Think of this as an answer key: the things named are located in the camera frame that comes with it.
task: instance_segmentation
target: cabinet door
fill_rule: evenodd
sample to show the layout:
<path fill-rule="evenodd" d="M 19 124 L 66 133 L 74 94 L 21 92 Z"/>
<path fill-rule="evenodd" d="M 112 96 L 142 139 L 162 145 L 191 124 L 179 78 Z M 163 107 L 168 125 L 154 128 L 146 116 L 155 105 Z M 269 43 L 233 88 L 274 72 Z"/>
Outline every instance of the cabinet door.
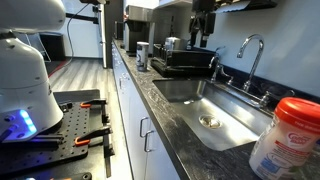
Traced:
<path fill-rule="evenodd" d="M 133 177 L 137 180 L 143 180 L 148 155 L 144 151 L 144 136 L 150 128 L 150 120 L 136 89 L 132 88 L 131 93 L 128 149 Z"/>
<path fill-rule="evenodd" d="M 123 63 L 118 50 L 112 46 L 113 73 L 120 102 L 121 115 L 126 137 L 129 134 L 129 101 L 130 101 L 130 76 Z"/>
<path fill-rule="evenodd" d="M 154 125 L 146 137 L 148 159 L 145 180 L 178 180 L 179 175 L 157 133 Z"/>

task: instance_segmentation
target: door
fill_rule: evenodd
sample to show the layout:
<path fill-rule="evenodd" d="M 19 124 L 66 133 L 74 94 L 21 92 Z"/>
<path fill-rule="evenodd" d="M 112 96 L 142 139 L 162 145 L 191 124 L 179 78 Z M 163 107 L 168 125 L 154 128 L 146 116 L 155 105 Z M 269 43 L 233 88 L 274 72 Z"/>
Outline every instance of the door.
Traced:
<path fill-rule="evenodd" d="M 146 144 L 149 152 L 145 180 L 179 180 L 179 175 L 152 123 L 146 136 Z"/>
<path fill-rule="evenodd" d="M 134 179 L 143 180 L 148 155 L 144 151 L 144 137 L 150 128 L 150 120 L 147 110 L 135 88 L 131 89 L 130 97 L 130 134 L 128 140 L 130 162 Z"/>

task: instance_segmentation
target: wall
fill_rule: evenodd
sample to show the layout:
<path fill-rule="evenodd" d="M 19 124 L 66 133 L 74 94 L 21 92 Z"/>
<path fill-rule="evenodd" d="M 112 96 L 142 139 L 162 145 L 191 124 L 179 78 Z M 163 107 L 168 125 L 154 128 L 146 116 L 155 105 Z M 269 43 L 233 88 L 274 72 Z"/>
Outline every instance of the wall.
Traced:
<path fill-rule="evenodd" d="M 236 54 L 248 36 L 261 34 L 265 47 L 255 75 L 320 97 L 319 7 L 318 0 L 279 0 L 273 9 L 217 14 L 215 32 L 206 49 L 225 45 L 221 63 L 249 73 L 258 41 L 249 43 L 242 59 Z M 191 8 L 180 11 L 182 33 L 178 36 L 188 39 L 193 13 Z"/>
<path fill-rule="evenodd" d="M 66 12 L 75 14 L 86 4 L 81 3 L 78 0 L 62 0 Z M 93 17 L 92 5 L 89 4 L 79 15 Z M 71 48 L 68 40 L 67 23 L 69 18 L 66 18 L 64 26 L 57 32 L 63 34 L 64 46 L 66 56 L 71 56 Z M 71 42 L 74 50 L 74 56 L 76 57 L 90 57 L 101 58 L 102 49 L 100 46 L 100 32 L 99 26 L 93 24 L 90 21 L 83 21 L 73 19 L 69 25 Z"/>

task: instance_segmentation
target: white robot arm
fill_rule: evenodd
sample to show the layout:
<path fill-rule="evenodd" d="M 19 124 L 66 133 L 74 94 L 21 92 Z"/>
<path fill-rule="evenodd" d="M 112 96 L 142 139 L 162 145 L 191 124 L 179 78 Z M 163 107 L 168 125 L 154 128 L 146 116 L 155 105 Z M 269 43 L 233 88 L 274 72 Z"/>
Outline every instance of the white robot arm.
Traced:
<path fill-rule="evenodd" d="M 65 16 L 61 0 L 0 1 L 0 143 L 27 141 L 62 119 L 42 55 L 11 31 L 60 29 Z"/>

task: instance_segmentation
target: coffee creamer container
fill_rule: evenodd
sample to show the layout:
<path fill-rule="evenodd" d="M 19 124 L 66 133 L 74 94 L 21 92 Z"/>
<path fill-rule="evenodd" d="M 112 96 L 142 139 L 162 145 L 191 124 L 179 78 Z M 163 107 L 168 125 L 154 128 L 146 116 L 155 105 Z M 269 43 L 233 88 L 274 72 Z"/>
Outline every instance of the coffee creamer container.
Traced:
<path fill-rule="evenodd" d="M 320 138 L 320 105 L 283 98 L 271 125 L 256 142 L 249 164 L 262 179 L 290 179 Z"/>
<path fill-rule="evenodd" d="M 147 71 L 148 67 L 148 48 L 149 43 L 147 42 L 137 42 L 137 70 Z"/>

